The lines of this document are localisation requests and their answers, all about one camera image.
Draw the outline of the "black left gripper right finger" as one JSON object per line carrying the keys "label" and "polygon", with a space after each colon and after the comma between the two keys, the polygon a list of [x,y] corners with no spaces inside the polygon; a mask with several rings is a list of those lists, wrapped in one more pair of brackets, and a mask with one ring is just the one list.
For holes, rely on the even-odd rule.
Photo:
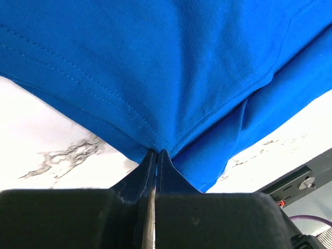
{"label": "black left gripper right finger", "polygon": [[156,248],[292,248],[282,211],[261,192],[200,193],[158,157]]}

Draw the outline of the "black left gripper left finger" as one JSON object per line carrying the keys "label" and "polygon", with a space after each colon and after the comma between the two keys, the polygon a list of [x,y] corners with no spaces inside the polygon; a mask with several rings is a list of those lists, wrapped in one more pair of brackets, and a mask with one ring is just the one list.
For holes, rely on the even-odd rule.
{"label": "black left gripper left finger", "polygon": [[108,189],[1,192],[1,248],[153,248],[156,154]]}

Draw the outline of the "blue t shirt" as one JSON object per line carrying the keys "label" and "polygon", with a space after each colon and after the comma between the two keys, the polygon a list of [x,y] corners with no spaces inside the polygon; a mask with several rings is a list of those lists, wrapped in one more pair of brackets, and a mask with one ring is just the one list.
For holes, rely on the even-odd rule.
{"label": "blue t shirt", "polygon": [[331,1],[1,1],[1,75],[206,192],[331,89]]}

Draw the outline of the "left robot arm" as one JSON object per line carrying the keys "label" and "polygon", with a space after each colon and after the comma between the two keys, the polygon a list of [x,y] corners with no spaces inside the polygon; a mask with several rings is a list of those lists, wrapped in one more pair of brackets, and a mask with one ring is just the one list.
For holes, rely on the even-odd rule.
{"label": "left robot arm", "polygon": [[1,192],[1,248],[323,246],[264,193],[200,193],[165,150],[109,189]]}

